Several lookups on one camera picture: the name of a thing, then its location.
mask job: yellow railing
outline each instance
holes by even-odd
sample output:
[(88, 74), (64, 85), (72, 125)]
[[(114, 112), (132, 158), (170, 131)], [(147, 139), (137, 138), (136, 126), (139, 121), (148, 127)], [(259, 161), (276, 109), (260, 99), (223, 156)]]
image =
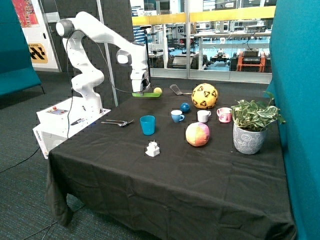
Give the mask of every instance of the yellow railing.
[[(267, 19), (275, 16), (275, 6), (245, 7), (239, 9), (191, 12), (190, 22), (229, 21), (246, 19)], [(164, 14), (156, 16), (135, 16), (132, 18), (133, 26), (176, 24), (186, 22), (185, 13)]]

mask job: gray carpet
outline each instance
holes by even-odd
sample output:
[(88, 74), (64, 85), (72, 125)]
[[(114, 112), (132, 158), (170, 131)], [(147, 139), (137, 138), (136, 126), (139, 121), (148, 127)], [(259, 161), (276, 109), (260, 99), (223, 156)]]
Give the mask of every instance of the gray carpet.
[[(52, 215), (44, 200), (47, 161), (39, 150), (32, 129), (39, 124), (36, 112), (71, 96), (65, 73), (37, 73), (46, 94), (39, 86), (0, 97), (0, 239), (23, 240), (49, 226)], [(154, 78), (156, 87), (177, 84), (192, 90), (199, 80)], [(262, 96), (267, 85), (212, 82), (220, 94)], [(68, 240), (156, 240), (153, 235), (133, 231), (109, 216), (92, 212), (69, 195), (68, 203), (78, 210), (68, 227), (53, 224), (44, 239)], [(29, 237), (41, 240), (48, 228)]]

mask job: pink ball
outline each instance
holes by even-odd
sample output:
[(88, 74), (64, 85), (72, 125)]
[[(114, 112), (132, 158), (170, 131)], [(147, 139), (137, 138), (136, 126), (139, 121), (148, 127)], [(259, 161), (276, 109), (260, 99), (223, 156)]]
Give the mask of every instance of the pink ball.
[(189, 144), (195, 147), (205, 145), (210, 137), (210, 131), (207, 125), (202, 122), (190, 124), (185, 131), (185, 138)]

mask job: plant pot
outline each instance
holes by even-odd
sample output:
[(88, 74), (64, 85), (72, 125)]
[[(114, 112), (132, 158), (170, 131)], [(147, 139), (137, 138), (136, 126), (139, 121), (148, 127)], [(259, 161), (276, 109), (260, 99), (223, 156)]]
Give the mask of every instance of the plant pot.
[(263, 131), (246, 131), (233, 123), (233, 143), (235, 148), (243, 154), (255, 154), (263, 145), (267, 136), (267, 128)]

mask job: teal chair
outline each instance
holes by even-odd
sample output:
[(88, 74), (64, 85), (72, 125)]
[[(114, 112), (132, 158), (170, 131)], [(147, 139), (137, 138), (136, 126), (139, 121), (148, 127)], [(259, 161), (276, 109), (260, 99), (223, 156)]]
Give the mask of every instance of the teal chair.
[(0, 96), (41, 86), (11, 0), (1, 1), (0, 33)]
[(279, 126), (298, 240), (320, 239), (320, 4), (278, 0), (270, 40), (268, 91), (287, 123)]

